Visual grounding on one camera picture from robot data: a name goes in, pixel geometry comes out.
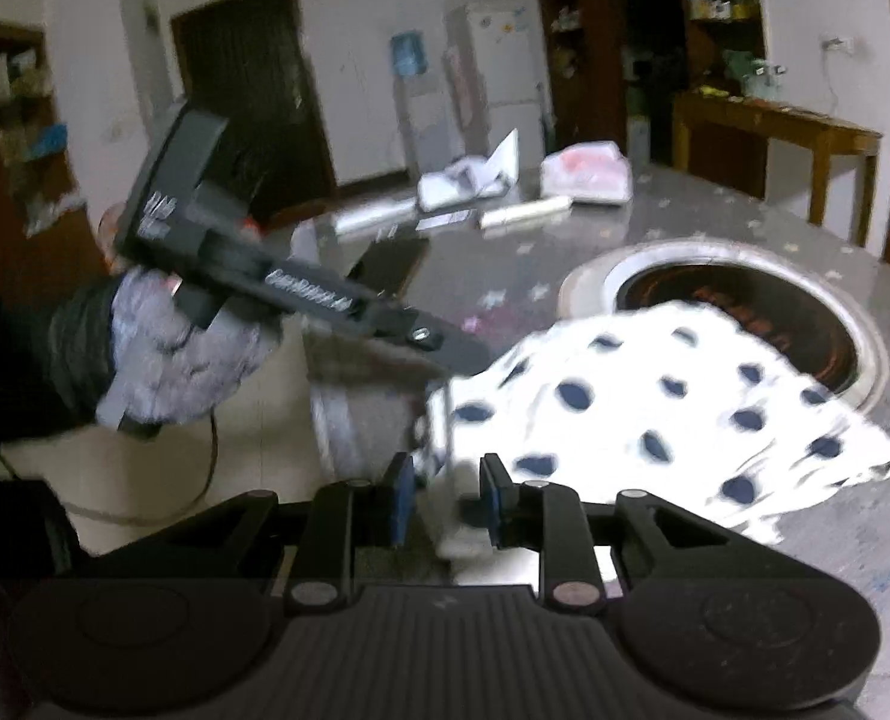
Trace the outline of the black sleeved left forearm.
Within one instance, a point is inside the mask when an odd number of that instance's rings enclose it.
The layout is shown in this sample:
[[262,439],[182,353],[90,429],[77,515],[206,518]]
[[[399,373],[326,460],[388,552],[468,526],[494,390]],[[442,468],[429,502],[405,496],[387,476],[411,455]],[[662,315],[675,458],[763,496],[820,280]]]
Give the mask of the black sleeved left forearm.
[[56,305],[0,305],[0,445],[86,426],[114,379],[111,309],[120,277]]

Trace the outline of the grey gloved left hand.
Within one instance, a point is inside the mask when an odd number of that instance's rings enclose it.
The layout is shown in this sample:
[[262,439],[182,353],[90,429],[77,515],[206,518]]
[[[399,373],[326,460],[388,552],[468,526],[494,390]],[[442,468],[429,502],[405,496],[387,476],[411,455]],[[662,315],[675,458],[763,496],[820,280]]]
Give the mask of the grey gloved left hand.
[[232,301],[209,327],[178,307],[178,278],[126,266],[92,301],[95,421],[154,431],[196,421],[238,390],[282,343],[284,317]]

